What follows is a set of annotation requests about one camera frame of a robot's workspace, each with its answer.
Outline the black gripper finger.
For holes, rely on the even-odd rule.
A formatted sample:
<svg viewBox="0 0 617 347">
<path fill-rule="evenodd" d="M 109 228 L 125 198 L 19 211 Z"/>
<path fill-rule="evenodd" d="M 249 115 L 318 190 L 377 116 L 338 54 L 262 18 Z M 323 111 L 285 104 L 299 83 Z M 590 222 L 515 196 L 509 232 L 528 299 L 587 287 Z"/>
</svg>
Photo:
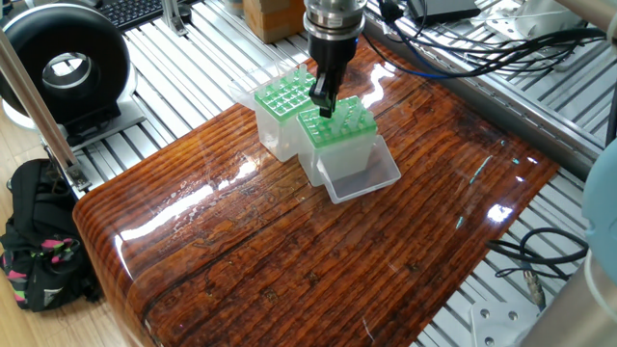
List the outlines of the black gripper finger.
<svg viewBox="0 0 617 347">
<path fill-rule="evenodd" d="M 344 80 L 342 73 L 323 73 L 320 76 L 321 96 L 320 116 L 330 119 L 335 111 L 336 98 Z"/>
<path fill-rule="evenodd" d="M 310 86 L 308 95 L 314 105 L 318 106 L 322 110 L 330 110 L 331 97 L 326 72 L 317 73 L 316 80 Z"/>
</svg>

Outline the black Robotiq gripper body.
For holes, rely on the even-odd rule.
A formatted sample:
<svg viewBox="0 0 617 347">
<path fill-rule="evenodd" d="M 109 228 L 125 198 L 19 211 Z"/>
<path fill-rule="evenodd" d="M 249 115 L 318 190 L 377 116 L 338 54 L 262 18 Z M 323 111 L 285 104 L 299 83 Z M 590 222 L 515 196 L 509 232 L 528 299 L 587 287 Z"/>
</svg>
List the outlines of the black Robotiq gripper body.
<svg viewBox="0 0 617 347">
<path fill-rule="evenodd" d="M 354 58 L 362 29 L 327 29 L 308 25 L 308 52 L 317 63 L 316 76 L 341 78 Z"/>
</svg>

